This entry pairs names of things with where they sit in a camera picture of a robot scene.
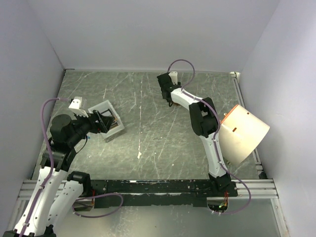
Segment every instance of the purple cable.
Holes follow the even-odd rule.
[[[84,217],[84,218],[100,218],[100,217],[105,217],[105,216],[109,216],[115,212],[117,212],[123,205],[123,196],[121,194],[117,194],[117,193],[111,193],[111,194],[101,194],[101,195],[97,195],[97,196],[93,196],[93,197],[81,197],[81,198],[78,198],[76,201],[80,201],[80,200],[83,200],[83,199],[93,199],[93,198],[102,198],[102,197],[106,197],[106,196],[119,196],[120,197],[120,205],[117,207],[117,209],[115,209],[114,211],[111,211],[107,214],[104,214],[104,215],[99,215],[99,216],[85,216],[85,215],[80,215],[79,213],[77,213],[75,211],[75,207],[74,205],[72,206],[73,208],[73,212],[76,216],[79,216],[79,217]]]
[[[42,133],[43,133],[43,136],[44,136],[44,141],[46,143],[46,146],[47,146],[47,150],[48,150],[48,153],[49,153],[49,160],[50,160],[50,171],[49,171],[49,174],[47,175],[47,177],[44,179],[43,183],[41,184],[41,187],[44,188],[46,183],[48,182],[49,178],[51,177],[52,173],[53,173],[53,170],[54,170],[54,158],[53,158],[53,154],[51,152],[51,148],[50,148],[50,144],[49,144],[49,141],[48,141],[48,137],[47,137],[47,133],[46,133],[46,129],[45,129],[45,124],[44,124],[44,109],[45,109],[45,106],[51,102],[51,101],[56,101],[56,100],[61,100],[61,101],[66,101],[68,102],[69,99],[66,99],[66,98],[51,98],[51,99],[48,99],[46,100],[42,106],[41,106],[41,109],[40,109],[40,123],[41,123],[41,130],[42,130]],[[41,193],[42,189],[39,189],[37,191],[37,193],[35,194],[35,197],[34,197],[34,200],[31,204],[31,207],[30,207],[30,210],[29,210],[29,213],[28,215],[26,216],[26,219],[25,219],[25,223],[28,223],[30,221],[30,218],[31,218],[31,215],[34,211],[34,208],[36,206],[36,203],[40,197],[40,193]],[[25,233],[25,230],[26,230],[27,226],[24,225],[22,230],[21,230],[21,233],[19,234],[19,237],[22,237]]]
[[[188,94],[188,93],[184,90],[184,87],[187,86],[188,84],[190,84],[190,83],[193,81],[194,77],[196,76],[196,70],[195,70],[193,64],[192,64],[191,62],[189,62],[188,60],[185,60],[185,59],[178,59],[178,60],[173,61],[173,62],[170,64],[170,66],[168,67],[167,72],[169,73],[171,66],[172,66],[175,62],[178,62],[178,61],[184,61],[184,62],[189,63],[189,64],[191,65],[192,69],[193,69],[192,78],[189,80],[188,83],[186,83],[184,86],[181,87],[181,92],[182,92],[183,94],[185,94],[186,96],[189,96],[190,98],[192,98],[192,99],[194,99],[194,100],[197,100],[197,101],[200,101],[200,102],[202,102],[204,105],[206,105],[206,106],[212,111],[212,113],[215,115],[215,118],[216,118],[216,120],[217,120],[218,127],[217,127],[217,130],[216,130],[215,133],[214,133],[213,141],[214,141],[214,148],[215,148],[215,152],[216,152],[216,156],[217,156],[217,159],[218,159],[218,161],[219,161],[219,164],[221,165],[222,169],[225,170],[229,175],[233,176],[235,179],[237,179],[238,181],[240,181],[240,182],[245,186],[245,188],[247,189],[247,191],[248,191],[248,193],[249,193],[249,199],[248,199],[247,203],[246,203],[244,206],[242,206],[241,208],[239,208],[239,209],[237,209],[237,210],[234,210],[234,211],[223,212],[223,213],[217,212],[217,211],[212,211],[212,212],[216,212],[216,213],[218,213],[219,215],[235,214],[235,213],[237,213],[237,212],[239,212],[239,211],[244,210],[246,207],[249,206],[249,204],[250,204],[250,202],[251,202],[251,192],[250,192],[250,189],[248,188],[248,186],[247,186],[241,179],[237,178],[237,177],[236,177],[235,175],[233,175],[230,171],[228,171],[228,170],[224,167],[224,165],[222,164],[222,162],[221,162],[220,155],[219,155],[218,148],[217,148],[216,141],[215,141],[215,140],[216,140],[216,139],[215,139],[215,138],[216,138],[216,135],[217,135],[217,133],[219,132],[219,129],[221,128],[221,122],[220,122],[220,120],[219,120],[219,118],[218,118],[217,113],[215,112],[215,110],[214,110],[208,103],[206,103],[205,101],[203,101],[203,100],[201,100],[201,99],[199,99],[199,98],[196,98],[196,97],[194,97],[194,96]]]

